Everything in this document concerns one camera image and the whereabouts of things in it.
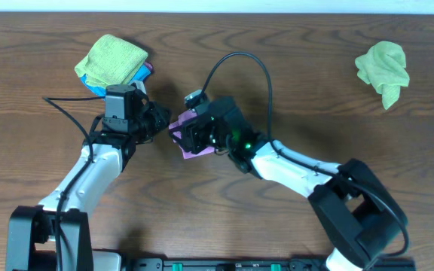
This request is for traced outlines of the purple microfiber cloth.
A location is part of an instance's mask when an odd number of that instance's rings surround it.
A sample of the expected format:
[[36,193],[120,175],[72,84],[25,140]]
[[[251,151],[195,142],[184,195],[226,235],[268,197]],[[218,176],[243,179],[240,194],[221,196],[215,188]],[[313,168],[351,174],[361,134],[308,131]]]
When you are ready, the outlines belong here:
[[190,123],[190,120],[196,117],[197,113],[195,111],[187,110],[178,116],[177,121],[169,125],[169,132],[173,138],[173,142],[180,147],[182,156],[186,160],[211,154],[215,151],[214,147],[206,146],[203,148],[197,142]]

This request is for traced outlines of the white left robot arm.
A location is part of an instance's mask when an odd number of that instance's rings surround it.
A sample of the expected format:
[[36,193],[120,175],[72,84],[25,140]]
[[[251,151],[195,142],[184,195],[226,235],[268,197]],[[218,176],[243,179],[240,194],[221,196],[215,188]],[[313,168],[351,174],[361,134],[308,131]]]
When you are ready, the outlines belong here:
[[81,156],[57,188],[35,206],[18,206],[8,224],[5,268],[15,270],[126,270],[119,252],[93,249],[89,218],[137,145],[170,123],[156,102],[105,104],[83,131]]

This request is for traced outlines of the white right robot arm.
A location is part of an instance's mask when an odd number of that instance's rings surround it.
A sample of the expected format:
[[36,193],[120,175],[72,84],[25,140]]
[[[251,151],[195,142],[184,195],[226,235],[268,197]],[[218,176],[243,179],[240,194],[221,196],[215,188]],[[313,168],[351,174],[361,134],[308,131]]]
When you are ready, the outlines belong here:
[[185,112],[169,127],[184,155],[227,151],[243,173],[274,181],[305,197],[334,249],[327,270],[367,270],[387,258],[402,235],[398,257],[409,248],[408,219],[375,174],[361,161],[344,165],[299,154],[259,132],[238,113]]

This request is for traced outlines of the folded pink cloth under stack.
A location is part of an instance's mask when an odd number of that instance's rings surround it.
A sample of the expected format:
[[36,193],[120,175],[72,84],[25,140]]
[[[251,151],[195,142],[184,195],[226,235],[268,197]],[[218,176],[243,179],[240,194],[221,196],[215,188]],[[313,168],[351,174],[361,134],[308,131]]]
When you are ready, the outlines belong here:
[[150,71],[150,73],[154,72],[153,65],[149,62],[144,62],[144,66]]

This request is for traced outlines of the folded green cloth on stack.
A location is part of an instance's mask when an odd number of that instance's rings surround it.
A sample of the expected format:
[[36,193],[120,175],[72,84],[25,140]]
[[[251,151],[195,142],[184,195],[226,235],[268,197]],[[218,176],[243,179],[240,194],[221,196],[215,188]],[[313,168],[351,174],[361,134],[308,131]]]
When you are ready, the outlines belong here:
[[75,73],[80,78],[85,76],[85,83],[92,87],[127,84],[147,58],[148,52],[142,48],[107,34],[75,66]]

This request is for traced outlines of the crumpled green cloth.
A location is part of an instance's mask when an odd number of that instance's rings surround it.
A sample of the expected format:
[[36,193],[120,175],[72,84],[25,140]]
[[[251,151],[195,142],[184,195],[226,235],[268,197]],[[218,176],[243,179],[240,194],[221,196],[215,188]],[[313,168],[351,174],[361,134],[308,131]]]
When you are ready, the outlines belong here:
[[402,47],[390,41],[380,41],[367,53],[355,59],[357,77],[381,95],[385,110],[400,97],[401,89],[408,87],[410,76],[406,71],[406,55]]

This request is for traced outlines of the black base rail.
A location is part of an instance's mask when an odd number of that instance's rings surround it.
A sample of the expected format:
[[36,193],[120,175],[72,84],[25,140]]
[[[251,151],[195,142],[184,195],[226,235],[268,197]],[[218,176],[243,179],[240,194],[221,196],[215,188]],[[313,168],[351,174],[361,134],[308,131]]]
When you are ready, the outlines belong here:
[[116,271],[321,271],[326,270],[326,259],[295,257],[275,259],[186,260],[162,257],[128,258],[115,251],[94,250],[95,270]]

